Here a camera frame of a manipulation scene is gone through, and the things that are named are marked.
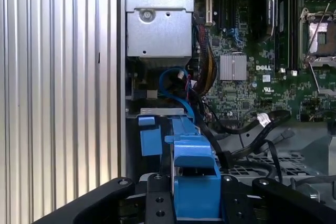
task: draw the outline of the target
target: black cable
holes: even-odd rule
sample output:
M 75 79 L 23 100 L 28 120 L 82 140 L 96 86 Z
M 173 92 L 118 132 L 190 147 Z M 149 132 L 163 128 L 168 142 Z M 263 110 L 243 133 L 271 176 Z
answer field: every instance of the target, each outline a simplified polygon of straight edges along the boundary
M 271 152 L 271 156 L 272 156 L 272 159 L 273 159 L 273 162 L 274 162 L 274 166 L 277 170 L 279 182 L 282 183 L 284 181 L 283 181 L 283 177 L 282 177 L 280 161 L 279 161 L 277 149 L 275 148 L 275 144 L 272 141 L 267 140 L 267 139 L 264 139 L 264 142 L 268 143 L 269 150 Z
M 274 166 L 267 164 L 267 163 L 259 163 L 259 162 L 251 162 L 251 161 L 237 161 L 235 165 L 243 166 L 243 167 L 252 167 L 252 168 L 259 168 L 265 169 L 268 171 L 266 178 L 275 179 L 277 175 L 277 170 Z
M 243 138 L 242 138 L 241 134 L 239 134 L 239 140 L 240 140 L 240 144 L 242 145 L 242 148 L 245 148 Z
M 241 128 L 241 129 L 230 129 L 225 127 L 224 125 L 222 125 L 220 119 L 218 118 L 218 116 L 216 115 L 216 113 L 213 111 L 213 109 L 206 103 L 204 103 L 204 105 L 210 110 L 210 112 L 214 115 L 215 120 L 217 121 L 218 125 L 220 126 L 220 128 L 222 129 L 221 131 L 218 131 L 219 133 L 221 132 L 226 132 L 232 135 L 238 135 L 238 134 L 244 134 L 250 130 L 252 130 L 253 128 L 255 128 L 256 126 L 258 126 L 259 121 L 258 120 L 254 120 L 253 122 L 249 123 L 247 126 Z
M 286 110 L 278 110 L 269 113 L 270 119 L 272 121 L 268 123 L 265 128 L 257 135 L 257 137 L 245 148 L 237 150 L 232 153 L 233 159 L 239 160 L 242 159 L 255 150 L 258 150 L 265 142 L 263 141 L 267 135 L 280 124 L 288 121 L 291 118 L 291 114 Z
M 290 178 L 289 179 L 290 180 L 290 187 L 293 189 L 293 190 L 296 190 L 296 181 L 295 181 L 295 179 L 292 177 L 292 178 Z
M 196 110 L 194 110 L 194 113 L 195 113 L 195 119 L 196 119 L 197 126 L 201 129 L 201 132 L 203 133 L 203 135 L 205 135 L 205 137 L 210 142 L 211 146 L 216 152 L 216 155 L 219 155 L 222 152 L 222 148 L 220 147 L 217 140 L 214 138 L 214 135 L 208 128 L 208 125 L 206 125 L 206 123 L 203 121 L 203 118 L 200 115 L 200 113 Z
M 332 176 L 317 176 L 305 178 L 295 182 L 295 186 L 298 187 L 302 184 L 322 184 L 322 183 L 332 183 L 336 181 L 336 175 Z

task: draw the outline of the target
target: blue cable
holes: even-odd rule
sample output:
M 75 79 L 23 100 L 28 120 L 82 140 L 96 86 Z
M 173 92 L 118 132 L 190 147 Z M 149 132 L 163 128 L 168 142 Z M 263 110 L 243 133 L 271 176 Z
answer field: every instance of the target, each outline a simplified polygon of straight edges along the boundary
M 163 95 L 165 95 L 166 97 L 168 98 L 171 98 L 171 99 L 174 99 L 175 101 L 178 101 L 180 102 L 184 107 L 185 109 L 187 110 L 189 116 L 191 116 L 193 118 L 193 122 L 195 122 L 195 114 L 194 114 L 194 111 L 193 109 L 191 108 L 191 106 L 189 105 L 189 103 L 187 103 L 186 100 L 183 100 L 179 97 L 176 97 L 172 94 L 170 94 L 169 92 L 167 92 L 164 88 L 164 85 L 163 85 L 163 80 L 164 80 L 164 76 L 169 73 L 169 72 L 172 72 L 172 71 L 183 71 L 185 76 L 188 76 L 188 72 L 187 70 L 183 69 L 183 68 L 171 68 L 171 69 L 167 69 L 166 71 L 164 71 L 161 75 L 160 75 L 160 78 L 159 78 L 159 88 L 160 88 L 160 91 Z

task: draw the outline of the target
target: ribbed metal panel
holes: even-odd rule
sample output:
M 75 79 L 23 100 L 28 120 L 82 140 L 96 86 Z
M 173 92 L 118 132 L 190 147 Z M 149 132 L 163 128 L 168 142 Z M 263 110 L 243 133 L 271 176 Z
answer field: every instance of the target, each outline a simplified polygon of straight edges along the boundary
M 0 0 L 0 223 L 118 175 L 117 0 Z

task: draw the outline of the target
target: wire bundle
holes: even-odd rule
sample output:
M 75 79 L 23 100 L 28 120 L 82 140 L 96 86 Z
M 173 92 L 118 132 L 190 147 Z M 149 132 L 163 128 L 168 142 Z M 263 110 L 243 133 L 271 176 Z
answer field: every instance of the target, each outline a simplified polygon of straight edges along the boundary
M 217 76 L 217 64 L 210 46 L 208 31 L 204 25 L 194 25 L 194 35 L 200 45 L 200 63 L 197 83 L 194 87 L 197 94 L 205 95 L 212 87 Z

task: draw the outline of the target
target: screw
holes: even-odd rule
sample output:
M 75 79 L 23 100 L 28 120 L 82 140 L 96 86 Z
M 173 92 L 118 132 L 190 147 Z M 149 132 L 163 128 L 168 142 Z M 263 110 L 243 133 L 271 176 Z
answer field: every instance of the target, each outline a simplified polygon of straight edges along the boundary
M 126 179 L 123 179 L 121 181 L 119 181 L 119 185 L 121 186 L 124 186 L 124 185 L 127 185 L 128 184 L 128 181 Z
M 224 179 L 225 179 L 225 181 L 227 181 L 227 182 L 229 182 L 229 181 L 231 181 L 231 180 L 232 180 L 232 178 L 231 178 L 230 176 L 224 176 L 223 178 L 224 178 Z
M 261 183 L 264 186 L 267 186 L 269 184 L 268 181 L 264 179 L 259 180 L 259 183 Z
M 146 19 L 150 19 L 152 17 L 152 13 L 147 10 L 143 13 L 143 17 Z

